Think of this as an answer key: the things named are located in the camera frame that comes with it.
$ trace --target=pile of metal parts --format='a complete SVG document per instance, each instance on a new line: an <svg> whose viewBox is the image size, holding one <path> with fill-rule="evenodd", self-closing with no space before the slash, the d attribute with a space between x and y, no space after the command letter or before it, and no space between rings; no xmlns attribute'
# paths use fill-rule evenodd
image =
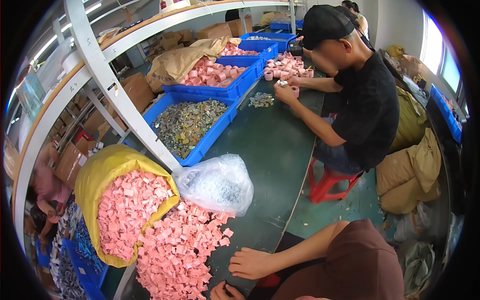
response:
<svg viewBox="0 0 480 300"><path fill-rule="evenodd" d="M60 289L59 284L59 267L60 267L60 249L62 246L63 236L66 235L68 237L75 234L75 230L77 228L77 224L82 217L82 210L80 206L72 201L65 213L60 218L58 222L58 229L57 235L53 239L52 242L52 252L50 253L50 263L49 269L50 274L52 274L53 282L55 286Z"/></svg>
<svg viewBox="0 0 480 300"><path fill-rule="evenodd" d="M267 108L273 105L273 98L272 94L267 93L256 93L255 96L250 97L250 103L248 106L254 106L255 108Z"/></svg>
<svg viewBox="0 0 480 300"><path fill-rule="evenodd" d="M87 300L87 295L80 285L80 281L78 280L65 247L62 248L60 256L59 283L62 299Z"/></svg>
<svg viewBox="0 0 480 300"><path fill-rule="evenodd" d="M80 251L80 257L87 262L87 264L92 265L95 269L95 272L98 274L101 273L104 266L92 245L90 234L88 233L88 229L85 225L85 220L83 217L80 222L78 222L76 238L78 242L78 250Z"/></svg>
<svg viewBox="0 0 480 300"><path fill-rule="evenodd" d="M245 39L246 41L271 41L271 38L263 37L263 36L249 36Z"/></svg>
<svg viewBox="0 0 480 300"><path fill-rule="evenodd" d="M185 159L229 106L211 98L203 102L169 105L153 121L157 139L174 155Z"/></svg>

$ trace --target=workbench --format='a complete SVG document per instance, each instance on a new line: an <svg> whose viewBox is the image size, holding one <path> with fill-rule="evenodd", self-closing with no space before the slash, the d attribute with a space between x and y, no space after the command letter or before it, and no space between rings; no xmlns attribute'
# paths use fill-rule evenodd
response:
<svg viewBox="0 0 480 300"><path fill-rule="evenodd" d="M305 65L310 65L308 58ZM254 186L253 201L247 214L221 227L233 230L228 247L217 247L206 262L213 277L208 283L211 290L222 280L248 296L256 281L233 277L228 271L230 257L242 247L273 253L283 236L290 216L300 195L312 155L315 135L293 111L280 100L268 108L249 107L249 98L255 93L275 93L273 81L261 79L238 107L233 122L219 136L204 160L226 153L238 154L245 162ZM324 94L301 88L300 102L320 114ZM102 291L112 299L113 285L120 281L123 270L110 267ZM149 299L149 292L130 276L122 299Z"/></svg>

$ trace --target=pile of pink plastic parts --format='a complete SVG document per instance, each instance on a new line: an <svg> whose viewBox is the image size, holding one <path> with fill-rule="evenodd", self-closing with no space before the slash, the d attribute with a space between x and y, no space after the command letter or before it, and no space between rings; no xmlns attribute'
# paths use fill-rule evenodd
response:
<svg viewBox="0 0 480 300"><path fill-rule="evenodd" d="M212 277L204 263L217 246L228 246L233 231L219 227L234 215L209 213L182 198L166 217L147 228L138 249L137 281L152 300L206 300Z"/></svg>
<svg viewBox="0 0 480 300"><path fill-rule="evenodd" d="M180 82L184 85L227 87L248 67L222 65L202 57L185 78Z"/></svg>
<svg viewBox="0 0 480 300"><path fill-rule="evenodd" d="M278 55L278 61L267 61L264 75L267 81L286 75L312 78L313 69L304 68L301 56L293 56L290 52L283 52L283 55Z"/></svg>
<svg viewBox="0 0 480 300"><path fill-rule="evenodd" d="M221 56L224 55L258 55L259 53L257 51L245 51L240 49L237 45L232 44L230 42L227 43L225 46L225 49L223 49L222 52L220 52Z"/></svg>
<svg viewBox="0 0 480 300"><path fill-rule="evenodd" d="M102 251L130 261L143 225L172 195L164 178L150 172L134 170L117 177L103 193L98 206Z"/></svg>

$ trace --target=brown shirt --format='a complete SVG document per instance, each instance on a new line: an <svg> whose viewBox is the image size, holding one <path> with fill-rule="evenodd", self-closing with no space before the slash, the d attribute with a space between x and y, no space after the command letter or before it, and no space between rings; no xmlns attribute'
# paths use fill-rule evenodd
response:
<svg viewBox="0 0 480 300"><path fill-rule="evenodd" d="M348 224L330 243L326 262L290 276L272 300L301 296L331 300L403 300L403 275L395 250L370 220Z"/></svg>

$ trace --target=blue plastic bin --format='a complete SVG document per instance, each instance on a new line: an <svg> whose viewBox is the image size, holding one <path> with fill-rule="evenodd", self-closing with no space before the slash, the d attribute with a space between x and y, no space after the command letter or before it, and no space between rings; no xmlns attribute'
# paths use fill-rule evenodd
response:
<svg viewBox="0 0 480 300"><path fill-rule="evenodd" d="M92 265L87 264L80 257L78 243L72 240L63 239L62 247L66 247L73 268L77 274L78 280L90 300L106 300L100 291L105 275L107 275L108 265L103 264L103 271L98 274Z"/></svg>
<svg viewBox="0 0 480 300"><path fill-rule="evenodd" d="M288 41L295 39L296 35L291 35L288 33L247 33L240 36L240 38L242 40L245 40L249 36L267 37L271 39L272 42L278 42L278 52L283 53L284 51L287 50Z"/></svg>
<svg viewBox="0 0 480 300"><path fill-rule="evenodd" d="M295 21L297 28L303 28L303 20ZM291 23L270 23L270 29L292 30Z"/></svg>
<svg viewBox="0 0 480 300"><path fill-rule="evenodd" d="M222 56L216 62L226 66L249 67L228 87L209 87L193 85L162 85L165 92L190 93L208 96L217 99L218 97L240 99L252 84L264 74L263 58L244 57L242 55Z"/></svg>
<svg viewBox="0 0 480 300"><path fill-rule="evenodd" d="M144 119L148 125L152 127L153 121L157 116L164 111L170 104L177 104L184 101L189 102L201 102L206 101L209 98L218 100L225 105L230 106L227 111L218 119L217 122L210 128L210 130L203 136L198 142L197 146L188 154L186 159L182 159L173 155L182 166L191 167L202 160L205 157L208 149L217 140L220 134L225 128L232 123L233 119L237 115L238 100L232 98L212 97L204 95L192 95L186 93L166 93L149 111L144 115Z"/></svg>
<svg viewBox="0 0 480 300"><path fill-rule="evenodd" d="M257 51L258 55L241 55L242 57L253 57L264 59L264 64L267 60L273 59L278 55L278 42L276 41L242 41L239 48L245 51Z"/></svg>
<svg viewBox="0 0 480 300"><path fill-rule="evenodd" d="M460 140L462 138L462 130L456 123L456 119L453 116L452 112L450 111L450 108L448 105L445 103L445 101L442 98L442 95L444 95L439 89L437 89L433 84L432 88L430 89L430 97L435 101L437 104L438 108L440 109L447 125L448 129L450 129L450 132L455 139L457 143L460 144Z"/></svg>

